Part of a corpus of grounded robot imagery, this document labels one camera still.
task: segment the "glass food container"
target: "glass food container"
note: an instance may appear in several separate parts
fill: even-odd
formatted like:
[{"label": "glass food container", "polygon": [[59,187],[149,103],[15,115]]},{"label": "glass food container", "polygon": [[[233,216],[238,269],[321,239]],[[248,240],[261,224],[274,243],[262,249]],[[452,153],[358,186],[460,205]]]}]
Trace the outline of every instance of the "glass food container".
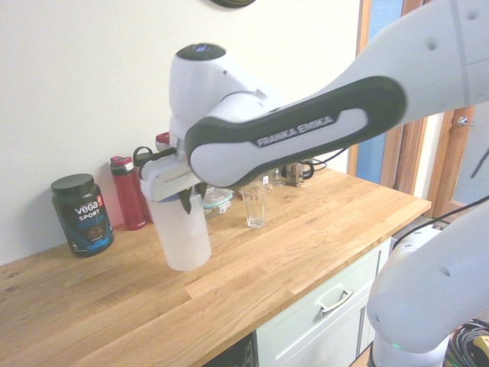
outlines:
[{"label": "glass food container", "polygon": [[210,187],[206,190],[203,206],[206,219],[225,213],[231,206],[232,192],[227,189]]}]

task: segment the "protein powder tub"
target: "protein powder tub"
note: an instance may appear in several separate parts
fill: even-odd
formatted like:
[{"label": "protein powder tub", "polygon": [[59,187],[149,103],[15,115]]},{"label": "protein powder tub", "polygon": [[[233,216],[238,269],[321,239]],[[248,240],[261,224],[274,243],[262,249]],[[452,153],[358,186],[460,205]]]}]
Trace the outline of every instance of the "protein powder tub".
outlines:
[{"label": "protein powder tub", "polygon": [[73,174],[51,184],[53,205],[73,254],[88,258],[114,241],[102,194],[91,174]]}]

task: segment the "cabinet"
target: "cabinet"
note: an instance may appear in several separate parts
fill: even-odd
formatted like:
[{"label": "cabinet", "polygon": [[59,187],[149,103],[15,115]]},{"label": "cabinet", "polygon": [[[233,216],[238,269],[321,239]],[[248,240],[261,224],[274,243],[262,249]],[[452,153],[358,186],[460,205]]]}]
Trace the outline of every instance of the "cabinet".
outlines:
[{"label": "cabinet", "polygon": [[260,326],[260,367],[348,367],[374,339],[365,307],[390,239]]}]

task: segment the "white plastic cup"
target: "white plastic cup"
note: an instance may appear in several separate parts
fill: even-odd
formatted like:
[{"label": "white plastic cup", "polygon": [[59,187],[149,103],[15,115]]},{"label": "white plastic cup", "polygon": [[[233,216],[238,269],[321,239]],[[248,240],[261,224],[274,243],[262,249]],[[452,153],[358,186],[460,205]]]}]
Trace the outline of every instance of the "white plastic cup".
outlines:
[{"label": "white plastic cup", "polygon": [[190,205],[192,209],[187,214],[178,195],[149,203],[167,263],[178,271],[198,268],[211,255],[202,197],[195,189],[190,195]]}]

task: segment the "white wall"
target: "white wall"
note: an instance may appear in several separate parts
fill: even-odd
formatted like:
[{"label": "white wall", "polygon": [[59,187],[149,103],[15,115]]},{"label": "white wall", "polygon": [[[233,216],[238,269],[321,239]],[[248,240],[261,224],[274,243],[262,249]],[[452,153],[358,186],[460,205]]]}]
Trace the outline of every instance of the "white wall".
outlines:
[{"label": "white wall", "polygon": [[292,102],[353,61],[358,7],[359,0],[257,0],[238,10],[210,0],[1,1],[0,264],[65,242],[50,202],[60,177],[93,174],[112,223],[121,223],[108,160],[168,129],[168,73],[180,48],[219,44]]}]

